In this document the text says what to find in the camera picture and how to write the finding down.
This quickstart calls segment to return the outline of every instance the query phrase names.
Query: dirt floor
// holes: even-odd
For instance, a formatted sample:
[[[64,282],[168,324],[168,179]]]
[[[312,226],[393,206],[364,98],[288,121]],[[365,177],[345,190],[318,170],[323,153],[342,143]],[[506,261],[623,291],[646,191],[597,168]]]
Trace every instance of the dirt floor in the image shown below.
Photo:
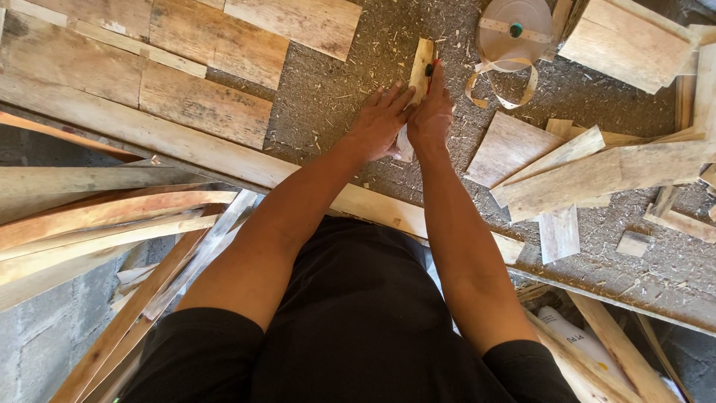
[[[695,0],[637,1],[683,25],[716,24],[716,14]],[[407,82],[420,37],[439,41],[439,55],[447,67],[447,86],[456,105],[448,146],[459,174],[470,163],[496,110],[540,128],[549,118],[561,118],[634,136],[674,132],[674,85],[648,95],[561,57],[554,63],[537,63],[536,94],[527,105],[514,110],[504,110],[487,80],[478,78],[473,95],[488,99],[489,108],[477,108],[464,96],[464,87],[480,61],[475,51],[475,26],[488,1],[355,2],[363,6],[363,13],[345,63],[292,42],[275,93],[250,82],[237,82],[221,72],[209,74],[212,80],[274,102],[264,144],[264,151],[272,156],[304,165],[335,144],[378,85]],[[517,100],[528,70],[489,74]],[[358,173],[353,183],[422,204],[416,161],[384,158]],[[644,209],[658,189],[625,191],[615,194],[609,207],[580,209],[581,254],[543,267],[537,224],[510,225],[507,209],[501,209],[485,187],[467,179],[463,183],[496,232],[529,244],[516,265],[526,274],[587,289],[716,334],[716,246],[644,221]],[[690,184],[684,186],[674,209],[711,223],[707,210],[713,204],[704,184]],[[626,229],[656,238],[642,259],[615,252]]]

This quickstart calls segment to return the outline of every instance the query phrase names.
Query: right hand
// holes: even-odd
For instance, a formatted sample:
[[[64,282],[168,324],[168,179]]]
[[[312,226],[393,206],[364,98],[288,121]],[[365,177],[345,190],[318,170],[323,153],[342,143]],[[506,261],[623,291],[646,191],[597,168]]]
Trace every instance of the right hand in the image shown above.
[[[430,94],[423,97],[407,121],[407,137],[418,158],[431,149],[447,148],[452,124],[453,102],[445,88],[445,65],[438,60],[432,71]]]

